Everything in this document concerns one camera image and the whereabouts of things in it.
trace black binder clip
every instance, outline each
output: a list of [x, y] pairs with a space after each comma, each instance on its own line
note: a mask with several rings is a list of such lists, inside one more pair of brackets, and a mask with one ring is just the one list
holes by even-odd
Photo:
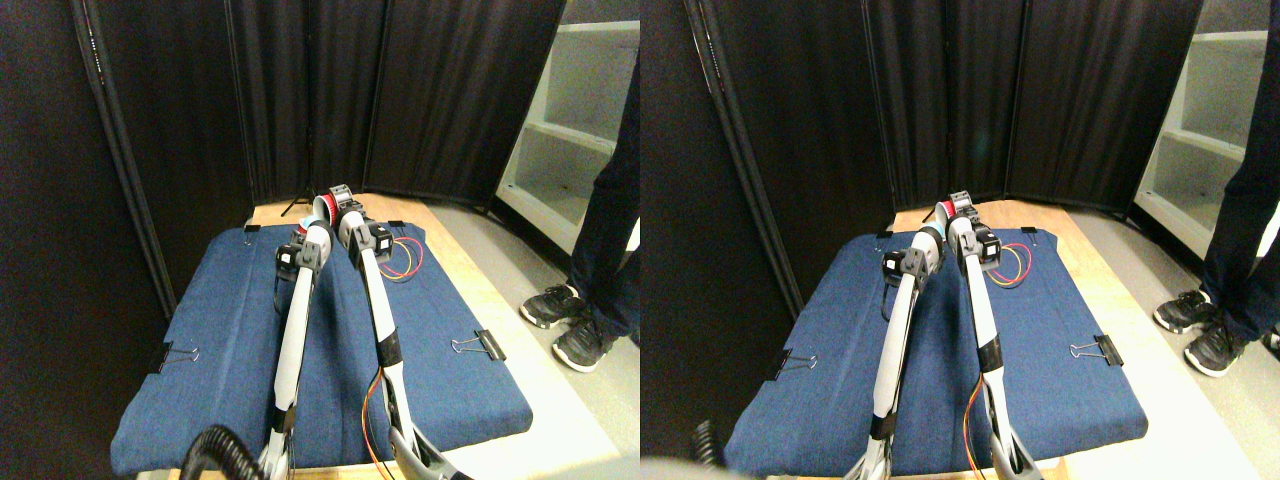
[[397, 237], [408, 237], [404, 234], [404, 220], [390, 220], [387, 225], [396, 229]]
[[[169, 358], [169, 353], [182, 353], [183, 357]], [[193, 362], [200, 360], [200, 348], [192, 349], [178, 349], [173, 348], [173, 342], [165, 342], [160, 348], [156, 349], [155, 361], [152, 361], [152, 372], [159, 374], [164, 370], [165, 365], [178, 364], [178, 362]]]
[[[787, 362], [792, 361], [792, 360], [801, 360], [801, 361], [809, 362], [809, 365], [787, 366]], [[781, 352], [781, 355], [778, 355], [778, 360], [776, 361], [776, 364], [777, 364], [778, 369], [773, 371], [773, 378], [769, 379], [771, 381], [776, 381], [778, 379], [778, 376], [782, 376], [782, 372], [787, 371], [787, 370], [805, 369], [805, 367], [808, 367], [809, 370], [813, 370], [813, 367], [818, 366], [818, 356], [797, 357], [797, 356], [791, 355], [791, 348], [787, 348], [787, 349], [783, 349]]]
[[[480, 353], [489, 353], [489, 360], [495, 360], [495, 361], [507, 360], [507, 353], [502, 352], [502, 347], [498, 347], [498, 340], [493, 338], [493, 334], [489, 333], [489, 330], [475, 330], [475, 334], [476, 338], [472, 338], [470, 340], [462, 340], [462, 342], [449, 340], [453, 342], [453, 353], [480, 352]], [[484, 349], [462, 347], [471, 342], [480, 342], [480, 346], [484, 347]]]
[[[1093, 346], [1097, 346], [1098, 349], [1102, 351], [1102, 355], [1082, 352], [1082, 349], [1089, 348], [1089, 347], [1093, 347]], [[1120, 351], [1116, 349], [1115, 343], [1111, 343], [1111, 337], [1107, 337], [1107, 335], [1093, 335], [1093, 343], [1089, 343], [1087, 346], [1079, 346], [1079, 347], [1071, 346], [1071, 356], [1075, 357], [1075, 358], [1079, 358], [1079, 357], [1100, 357], [1100, 358], [1106, 358], [1107, 360], [1107, 365], [1111, 365], [1111, 366], [1115, 366], [1115, 365], [1124, 366], [1124, 358], [1120, 358]]]
[[1039, 246], [1039, 242], [1036, 241], [1036, 234], [1039, 233], [1039, 229], [1036, 227], [1023, 227], [1023, 233], [1032, 238], [1032, 246]]
[[262, 229], [262, 225], [244, 225], [244, 246], [246, 247], [253, 244], [253, 241], [251, 239], [252, 237], [250, 236], [250, 233], [257, 233], [257, 230], [260, 230], [260, 229]]

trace blue cushion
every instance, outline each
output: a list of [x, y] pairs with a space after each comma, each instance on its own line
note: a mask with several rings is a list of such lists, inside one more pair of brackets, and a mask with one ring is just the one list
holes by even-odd
[[[863, 236], [840, 251], [786, 342], [796, 356], [817, 356], [817, 367], [786, 370], [760, 387], [726, 445], [730, 467], [754, 475], [841, 476], [861, 457], [887, 329], [879, 259], [906, 247], [913, 234]], [[1147, 416], [1124, 370], [1070, 355], [1070, 344], [1092, 343], [1103, 332], [1057, 256], [1057, 238], [1044, 230], [1034, 234], [1036, 242], [1020, 230], [996, 234], [1034, 252], [1021, 287], [1001, 289], [983, 280], [1004, 349], [1009, 412], [1029, 453], [1053, 458], [1143, 436]], [[1016, 261], [1007, 252], [1002, 259], [1000, 271], [1012, 278]], [[948, 255], [916, 300], [892, 449], [895, 475], [969, 468], [961, 420], [978, 356], [963, 282]], [[893, 303], [892, 292], [887, 302]], [[980, 398], [969, 429], [978, 463], [989, 466], [991, 428]]]
[[[255, 454], [261, 451], [284, 325], [273, 305], [273, 259], [292, 228], [265, 227], [248, 237], [227, 230], [209, 246], [165, 335], [174, 348], [198, 347], [200, 360], [147, 375], [111, 440], [116, 474], [180, 466], [191, 440], [211, 424], [230, 428]], [[393, 232], [424, 238], [415, 225]], [[246, 238], [251, 246], [243, 244]], [[416, 259], [416, 246], [410, 248]], [[389, 266], [401, 270], [406, 262], [397, 247]], [[383, 282], [419, 429], [440, 449], [529, 430], [532, 411], [506, 365], [451, 348], [451, 339], [474, 338], [481, 326], [435, 257], [428, 252], [410, 282]], [[293, 283], [278, 288], [283, 310]], [[369, 462], [360, 410], [376, 369], [361, 276], [347, 251], [334, 247], [312, 296], [294, 426], [296, 467]], [[369, 407], [371, 440], [379, 457], [389, 460], [381, 406], [379, 388]]]

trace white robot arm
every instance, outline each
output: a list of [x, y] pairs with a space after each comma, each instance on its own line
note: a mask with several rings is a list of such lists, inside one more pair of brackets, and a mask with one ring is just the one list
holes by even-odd
[[374, 320], [378, 364], [385, 380], [383, 399], [390, 424], [389, 438], [402, 475], [408, 480], [471, 479], [449, 463], [413, 425], [404, 392], [399, 335], [396, 334], [387, 288], [378, 274], [378, 264], [390, 260], [392, 234], [365, 216], [364, 206], [352, 197], [347, 186], [333, 187], [317, 196], [312, 202], [312, 214], [300, 223], [289, 243], [276, 250], [276, 275], [296, 280], [296, 284], [275, 369], [274, 415], [266, 447], [255, 463], [248, 460], [243, 443], [230, 430], [219, 425], [210, 426], [187, 452], [182, 479], [198, 479], [206, 467], [216, 467], [230, 479], [287, 477], [311, 291], [329, 259], [335, 237], [347, 248], [352, 265], [364, 278]]
[[923, 291], [929, 275], [941, 270], [942, 256], [946, 253], [945, 247], [948, 244], [968, 279], [969, 298], [973, 301], [978, 365], [987, 392], [983, 398], [987, 403], [987, 415], [991, 419], [991, 456], [996, 475], [1001, 480], [1041, 480], [1043, 476], [1036, 467], [1036, 462], [1027, 453], [1012, 426], [1009, 425], [1000, 335], [996, 332], [996, 320], [991, 311], [987, 284], [982, 280], [984, 270], [1000, 265], [1000, 239], [979, 221], [978, 211], [973, 207], [968, 192], [954, 193], [950, 200], [938, 202], [928, 220], [915, 233], [910, 247], [884, 253], [881, 262], [886, 282], [891, 285], [897, 284], [899, 291], [890, 316], [888, 332], [884, 334], [879, 370], [876, 374], [876, 387], [872, 393], [872, 429], [867, 451], [845, 475], [845, 480], [881, 480], [890, 476], [893, 426], [897, 419], [897, 399], [902, 385], [902, 361], [911, 326], [911, 311], [915, 307], [915, 298]]

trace shoe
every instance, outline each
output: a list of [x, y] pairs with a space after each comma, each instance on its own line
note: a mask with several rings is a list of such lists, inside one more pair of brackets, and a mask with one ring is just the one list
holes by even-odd
[[1262, 335], [1262, 344], [1272, 353], [1280, 353], [1280, 330], [1271, 330]]
[[1183, 355], [1187, 362], [1192, 364], [1202, 374], [1221, 378], [1226, 375], [1226, 369], [1244, 353], [1247, 340], [1240, 340], [1226, 332], [1226, 324], [1215, 321], [1204, 329], [1192, 344], [1187, 346]]
[[549, 329], [561, 320], [577, 316], [586, 310], [586, 301], [577, 296], [577, 289], [570, 285], [556, 285], [545, 293], [525, 301], [520, 306], [520, 316], [540, 329]]
[[552, 352], [570, 369], [590, 374], [617, 337], [600, 332], [600, 324], [586, 317], [552, 343]]
[[1208, 293], [1190, 291], [1165, 302], [1151, 316], [1165, 330], [1180, 334], [1192, 325], [1212, 320], [1215, 312], [1217, 312], [1217, 306], [1210, 303]]

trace yellow wire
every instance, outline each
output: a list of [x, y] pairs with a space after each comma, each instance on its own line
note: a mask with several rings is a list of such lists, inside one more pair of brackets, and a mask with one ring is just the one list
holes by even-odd
[[[1014, 279], [1018, 279], [1019, 276], [1023, 276], [1023, 256], [1018, 255], [1018, 251], [1012, 250], [1010, 247], [1001, 247], [1000, 250], [1007, 250], [1010, 253], [1014, 253], [1014, 259], [1018, 259], [1018, 275], [1014, 275]], [[1014, 284], [1014, 282], [1009, 282], [1009, 283], [1001, 282], [1000, 279], [996, 278], [996, 275], [991, 274], [991, 270], [987, 270], [987, 278], [989, 278], [991, 282], [995, 282], [997, 285], [1001, 285], [1001, 287], [1009, 287], [1009, 285]]]
[[[401, 241], [396, 241], [396, 244], [401, 246], [401, 248], [404, 248], [404, 255], [408, 255], [408, 266], [410, 268], [408, 268], [408, 270], [404, 270], [404, 271], [408, 273], [410, 270], [413, 270], [413, 253], [408, 251], [408, 246], [404, 244], [404, 242], [401, 242]], [[387, 278], [389, 278], [392, 280], [399, 280], [399, 279], [404, 278], [404, 275], [388, 275], [387, 270], [383, 270], [383, 269], [378, 269], [378, 273], [383, 274], [383, 276], [387, 276]]]

